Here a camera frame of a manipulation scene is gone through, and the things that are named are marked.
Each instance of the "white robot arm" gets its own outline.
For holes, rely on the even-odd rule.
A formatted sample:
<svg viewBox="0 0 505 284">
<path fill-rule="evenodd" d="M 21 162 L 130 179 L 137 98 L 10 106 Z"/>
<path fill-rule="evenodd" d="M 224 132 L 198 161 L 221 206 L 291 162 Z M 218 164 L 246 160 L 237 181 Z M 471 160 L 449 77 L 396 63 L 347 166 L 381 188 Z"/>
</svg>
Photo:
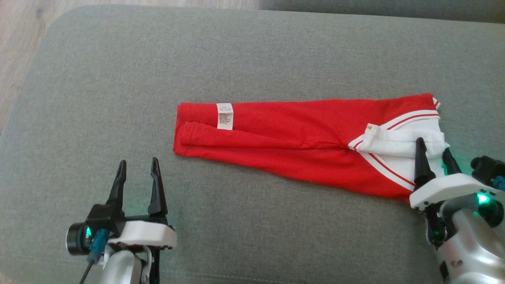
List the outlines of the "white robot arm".
<svg viewBox="0 0 505 284">
<path fill-rule="evenodd" d="M 447 149 L 442 158 L 449 175 L 435 177 L 424 152 L 420 138 L 410 203 L 426 218 L 444 283 L 505 284 L 505 244 L 492 229 L 503 220 L 503 206 L 493 197 L 505 190 L 505 163 L 476 158 L 468 176 Z"/>
<path fill-rule="evenodd" d="M 85 222 L 72 224 L 67 232 L 67 250 L 87 255 L 89 266 L 104 267 L 98 284 L 155 284 L 160 281 L 160 251 L 177 245 L 177 235 L 168 225 L 168 213 L 158 160 L 151 168 L 153 191 L 149 215 L 125 217 L 122 211 L 126 161 L 121 161 L 111 194 L 105 204 L 95 204 Z M 146 253 L 142 259 L 138 254 Z"/>
</svg>

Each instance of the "gray fabric surface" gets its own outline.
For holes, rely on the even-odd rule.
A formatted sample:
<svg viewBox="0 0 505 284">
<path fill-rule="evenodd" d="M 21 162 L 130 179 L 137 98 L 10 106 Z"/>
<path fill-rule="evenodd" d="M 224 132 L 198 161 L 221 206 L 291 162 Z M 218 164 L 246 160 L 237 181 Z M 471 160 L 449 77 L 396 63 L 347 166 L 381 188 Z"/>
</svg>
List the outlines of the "gray fabric surface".
<svg viewBox="0 0 505 284">
<path fill-rule="evenodd" d="M 475 156 L 505 158 L 504 49 L 497 24 L 73 10 L 50 28 L 0 138 L 0 271 L 77 282 L 85 261 L 66 252 L 69 225 L 106 200 L 121 159 L 125 212 L 146 213 L 156 156 L 179 238 L 162 283 L 438 283 L 424 220 L 406 204 L 176 157 L 176 105 L 432 92 L 468 173 Z"/>
<path fill-rule="evenodd" d="M 505 23 L 503 0 L 265 0 L 262 9 Z"/>
</svg>

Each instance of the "clothing label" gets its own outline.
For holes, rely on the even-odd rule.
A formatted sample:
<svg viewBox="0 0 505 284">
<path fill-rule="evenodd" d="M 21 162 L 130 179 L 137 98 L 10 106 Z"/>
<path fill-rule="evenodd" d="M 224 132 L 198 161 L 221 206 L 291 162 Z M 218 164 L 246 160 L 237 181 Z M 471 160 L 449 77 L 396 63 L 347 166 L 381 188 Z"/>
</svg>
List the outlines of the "clothing label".
<svg viewBox="0 0 505 284">
<path fill-rule="evenodd" d="M 216 104 L 218 106 L 218 129 L 233 129 L 233 107 L 230 103 Z"/>
</svg>

